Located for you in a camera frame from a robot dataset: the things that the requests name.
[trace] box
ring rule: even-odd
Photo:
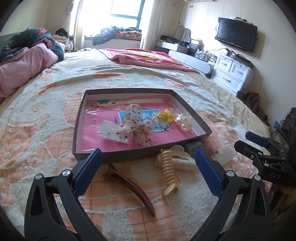
[[[173,122],[168,127],[160,126],[151,132],[157,144],[151,147],[139,147],[99,137],[97,130],[102,120],[120,124],[122,112],[129,104],[139,104],[147,115],[172,108],[177,112],[191,116],[191,131],[181,131]],[[86,90],[76,118],[73,155],[77,161],[84,160],[96,147],[103,152],[103,163],[114,163],[156,156],[161,149],[173,145],[185,145],[212,133],[203,119],[176,92],[167,89],[118,88]]]

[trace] brown towel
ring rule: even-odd
[[[260,108],[259,94],[252,91],[238,91],[237,98],[240,99],[250,110],[258,116],[258,118],[267,126],[270,126],[268,116],[264,113],[264,110]]]

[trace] pink quilt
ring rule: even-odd
[[[166,53],[149,51],[144,49],[101,49],[101,53],[110,60],[119,61],[120,64],[132,64],[137,66],[177,69],[183,71],[198,71],[178,62]]]

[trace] bed sheet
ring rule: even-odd
[[[265,125],[240,100],[197,73],[118,65],[99,51],[67,53],[63,62],[31,79],[1,105],[5,110],[0,117],[0,204],[22,234],[34,176],[58,175],[77,163],[72,155],[76,114],[84,91],[97,88],[173,89],[213,130],[203,140],[208,150],[246,141],[246,131],[269,136]],[[116,163],[115,167],[147,193],[156,218],[129,189],[104,179],[106,165],[79,198],[109,240],[189,240],[214,207],[217,198],[199,172],[176,171],[179,191],[163,198],[165,180],[161,169],[154,166],[155,158]],[[224,168],[243,177],[257,173],[240,154]],[[75,231],[59,197],[56,202],[67,228]]]

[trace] metal screw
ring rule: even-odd
[[[39,173],[39,174],[37,174],[37,175],[35,176],[35,179],[36,179],[36,180],[39,180],[41,177],[42,177],[42,175]]]
[[[226,175],[229,177],[234,177],[234,172],[233,171],[227,171]]]
[[[70,173],[70,170],[64,170],[62,174],[63,176],[68,176]]]
[[[261,180],[261,177],[258,176],[258,175],[256,175],[256,176],[255,176],[255,179],[256,179],[257,181],[260,181],[260,180]]]

